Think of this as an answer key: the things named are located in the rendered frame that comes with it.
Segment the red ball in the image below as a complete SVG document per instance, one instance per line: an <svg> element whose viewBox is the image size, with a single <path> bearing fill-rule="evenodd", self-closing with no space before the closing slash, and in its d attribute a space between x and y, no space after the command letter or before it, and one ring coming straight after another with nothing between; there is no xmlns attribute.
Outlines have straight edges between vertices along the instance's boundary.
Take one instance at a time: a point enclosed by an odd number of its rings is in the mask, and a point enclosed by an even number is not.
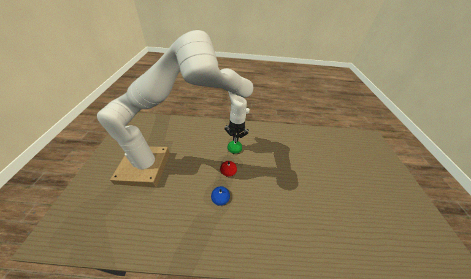
<svg viewBox="0 0 471 279"><path fill-rule="evenodd" d="M221 174L226 177L235 175L237 172L237 166L232 161L225 161L221 165Z"/></svg>

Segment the blue ball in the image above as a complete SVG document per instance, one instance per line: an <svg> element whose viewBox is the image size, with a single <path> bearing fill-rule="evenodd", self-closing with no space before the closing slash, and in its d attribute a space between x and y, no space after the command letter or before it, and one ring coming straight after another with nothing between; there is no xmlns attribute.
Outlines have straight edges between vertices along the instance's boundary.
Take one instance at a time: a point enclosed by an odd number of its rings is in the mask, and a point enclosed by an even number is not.
<svg viewBox="0 0 471 279"><path fill-rule="evenodd" d="M226 187L216 187L211 193L211 200L214 202L215 205L227 204L230 198L231 193Z"/></svg>

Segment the baseboard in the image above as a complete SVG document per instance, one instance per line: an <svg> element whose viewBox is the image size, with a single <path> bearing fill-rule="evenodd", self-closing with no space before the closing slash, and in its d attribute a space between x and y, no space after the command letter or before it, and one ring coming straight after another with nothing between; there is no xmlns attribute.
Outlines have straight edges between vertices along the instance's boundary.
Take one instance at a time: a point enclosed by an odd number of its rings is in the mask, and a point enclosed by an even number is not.
<svg viewBox="0 0 471 279"><path fill-rule="evenodd" d="M82 113L93 101L95 101L109 86L120 78L131 66L140 60L147 52L164 53L168 48L146 47L133 59L126 63L119 71L114 73L100 87L96 88L81 103L65 115L59 122L50 128L44 135L37 139L22 154L15 158L5 169L0 172L0 188L7 183L25 164L28 163L38 152L43 149L54 137L57 136L69 123ZM404 112L402 112L386 95L381 92L359 69L352 63L341 63L336 61L322 61L312 59L287 58L278 56L248 55L240 53L216 52L217 57L240 58L263 61L276 61L282 63L312 64L318 66L335 66L350 68L362 82L384 103L387 108L414 134L414 136L435 156L444 168L471 194L471 179L433 142L425 133L417 127Z"/></svg>
<svg viewBox="0 0 471 279"><path fill-rule="evenodd" d="M96 88L81 103L77 104L68 114L60 119L52 128L39 137L25 151L15 158L5 169L0 172L0 188L5 185L21 168L25 166L41 149L57 136L68 124L81 114L93 101L95 101L109 86L113 85L128 69L138 62L146 53L147 47L128 61L122 68L114 73L108 80Z"/></svg>

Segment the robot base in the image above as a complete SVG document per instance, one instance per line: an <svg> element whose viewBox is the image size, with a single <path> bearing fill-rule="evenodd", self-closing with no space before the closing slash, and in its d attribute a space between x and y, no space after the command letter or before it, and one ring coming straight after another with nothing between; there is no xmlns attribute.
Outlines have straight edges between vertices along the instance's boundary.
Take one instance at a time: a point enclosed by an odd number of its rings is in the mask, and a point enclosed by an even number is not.
<svg viewBox="0 0 471 279"><path fill-rule="evenodd" d="M157 187L165 165L169 158L168 147L150 147L155 156L155 162L148 169L140 170L123 157L110 181L115 185L132 185L143 187Z"/></svg>

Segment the brown mat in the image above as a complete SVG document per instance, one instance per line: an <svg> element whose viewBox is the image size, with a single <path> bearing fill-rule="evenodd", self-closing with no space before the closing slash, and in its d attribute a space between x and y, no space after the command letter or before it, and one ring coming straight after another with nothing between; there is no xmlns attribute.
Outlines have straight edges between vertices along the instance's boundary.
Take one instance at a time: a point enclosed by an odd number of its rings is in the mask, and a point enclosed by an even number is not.
<svg viewBox="0 0 471 279"><path fill-rule="evenodd" d="M157 188L114 185L108 136L13 257L217 278L469 278L471 254L376 131L138 114ZM233 177L223 161L237 164ZM227 187L219 207L210 195Z"/></svg>

